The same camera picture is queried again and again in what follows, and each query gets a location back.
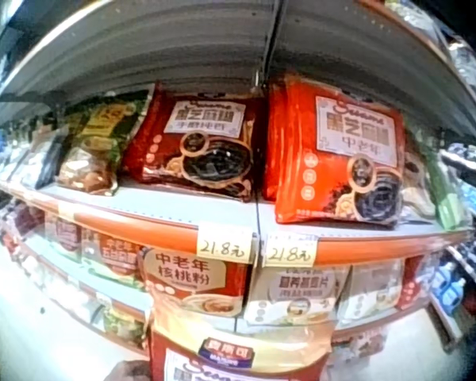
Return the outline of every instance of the white price tag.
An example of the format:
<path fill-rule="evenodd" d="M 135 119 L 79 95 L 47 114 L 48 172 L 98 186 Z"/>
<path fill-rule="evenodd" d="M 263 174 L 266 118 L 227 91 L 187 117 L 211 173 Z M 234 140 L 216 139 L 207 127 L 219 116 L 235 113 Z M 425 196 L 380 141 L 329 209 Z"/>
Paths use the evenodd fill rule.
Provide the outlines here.
<path fill-rule="evenodd" d="M 101 294 L 100 292 L 95 293 L 95 298 L 104 306 L 111 307 L 113 303 L 111 302 L 111 298 L 107 295 Z"/>
<path fill-rule="evenodd" d="M 212 222 L 202 222 L 199 225 L 197 256 L 249 264 L 251 247 L 251 228 Z"/>
<path fill-rule="evenodd" d="M 58 216 L 64 220 L 75 222 L 74 220 L 75 204 L 58 201 Z"/>
<path fill-rule="evenodd" d="M 264 267 L 312 267 L 317 257 L 317 237 L 276 232 L 268 234 Z"/>

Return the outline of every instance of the hand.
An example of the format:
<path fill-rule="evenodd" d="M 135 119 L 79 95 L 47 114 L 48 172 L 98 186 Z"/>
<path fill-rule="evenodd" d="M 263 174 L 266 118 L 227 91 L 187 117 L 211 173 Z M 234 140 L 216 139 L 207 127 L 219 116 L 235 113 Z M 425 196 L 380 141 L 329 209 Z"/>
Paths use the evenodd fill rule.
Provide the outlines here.
<path fill-rule="evenodd" d="M 104 381 L 152 381 L 148 361 L 121 361 L 116 364 Z"/>

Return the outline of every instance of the white label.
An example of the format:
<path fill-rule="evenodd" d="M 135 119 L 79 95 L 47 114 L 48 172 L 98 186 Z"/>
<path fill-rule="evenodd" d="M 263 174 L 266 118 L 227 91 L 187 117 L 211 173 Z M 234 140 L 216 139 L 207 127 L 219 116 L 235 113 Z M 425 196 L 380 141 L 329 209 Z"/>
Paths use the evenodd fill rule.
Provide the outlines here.
<path fill-rule="evenodd" d="M 232 374 L 227 371 L 212 368 L 197 360 L 191 360 L 177 352 L 166 349 L 166 361 L 164 362 L 165 380 L 190 380 L 190 381 L 214 381 L 216 379 L 229 381 L 264 381 L 266 379 L 247 375 Z M 288 379 L 270 379 L 269 381 L 289 381 Z"/>
<path fill-rule="evenodd" d="M 369 156 L 374 162 L 397 166 L 395 122 L 369 109 L 316 97 L 317 149 L 353 156 Z"/>
<path fill-rule="evenodd" d="M 240 137 L 245 105 L 220 101 L 176 102 L 165 133 L 203 131 L 209 135 Z"/>

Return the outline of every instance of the food packaging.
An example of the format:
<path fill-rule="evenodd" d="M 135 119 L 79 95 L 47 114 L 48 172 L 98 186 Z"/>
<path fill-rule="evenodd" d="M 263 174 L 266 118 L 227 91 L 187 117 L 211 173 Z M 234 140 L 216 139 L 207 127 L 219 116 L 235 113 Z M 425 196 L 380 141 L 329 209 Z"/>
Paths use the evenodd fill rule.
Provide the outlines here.
<path fill-rule="evenodd" d="M 397 308 L 403 310 L 418 300 L 428 298 L 439 260 L 439 253 L 414 256 L 405 260 L 402 291 Z"/>
<path fill-rule="evenodd" d="M 103 312 L 104 330 L 135 345 L 143 342 L 144 323 L 134 317 L 123 314 L 113 307 L 106 307 Z"/>
<path fill-rule="evenodd" d="M 155 304 L 150 340 L 155 381 L 317 381 L 331 350 L 328 325 L 313 325 L 299 342 L 285 343 L 218 331 L 200 316 L 168 301 Z"/>
<path fill-rule="evenodd" d="M 57 253 L 81 262 L 81 227 L 55 214 L 46 213 L 44 235 Z"/>
<path fill-rule="evenodd" d="M 431 186 L 424 157 L 418 152 L 415 140 L 408 139 L 402 184 L 402 221 L 436 221 L 436 205 L 432 201 Z"/>
<path fill-rule="evenodd" d="M 339 319 L 347 323 L 388 310 L 402 290 L 403 260 L 353 266 L 340 297 Z"/>
<path fill-rule="evenodd" d="M 309 325 L 336 320 L 348 266 L 258 267 L 244 318 L 250 325 Z"/>
<path fill-rule="evenodd" d="M 240 313 L 249 266 L 191 254 L 144 248 L 140 266 L 154 299 L 221 317 Z"/>
<path fill-rule="evenodd" d="M 144 288 L 137 262 L 141 245 L 89 229 L 83 229 L 82 235 L 83 263 L 89 273 L 140 290 Z"/>
<path fill-rule="evenodd" d="M 104 97 L 91 107 L 63 161 L 58 184 L 91 194 L 112 195 L 130 136 L 143 122 L 153 89 Z"/>
<path fill-rule="evenodd" d="M 263 100 L 157 96 L 142 180 L 250 201 Z"/>
<path fill-rule="evenodd" d="M 284 126 L 286 120 L 286 88 L 283 83 L 274 83 L 270 86 L 269 94 L 269 121 L 267 134 L 267 160 L 263 182 L 263 197 L 274 201 L 277 198 L 278 180 L 282 165 L 284 147 Z"/>
<path fill-rule="evenodd" d="M 396 222 L 405 150 L 401 115 L 295 75 L 286 77 L 286 90 L 277 222 Z"/>

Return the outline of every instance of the blue bottle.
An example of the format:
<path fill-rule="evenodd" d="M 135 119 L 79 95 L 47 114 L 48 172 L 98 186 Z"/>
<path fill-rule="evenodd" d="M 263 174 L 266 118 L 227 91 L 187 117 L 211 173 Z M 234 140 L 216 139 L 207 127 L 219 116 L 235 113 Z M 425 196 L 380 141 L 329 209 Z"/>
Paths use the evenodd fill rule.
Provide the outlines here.
<path fill-rule="evenodd" d="M 451 274 L 456 267 L 455 263 L 448 262 L 437 269 L 434 280 L 432 281 L 432 293 L 437 298 L 451 285 Z"/>
<path fill-rule="evenodd" d="M 463 287 L 466 285 L 466 280 L 460 278 L 453 282 L 446 291 L 440 296 L 440 303 L 446 315 L 451 316 L 455 308 L 459 306 L 463 299 Z"/>

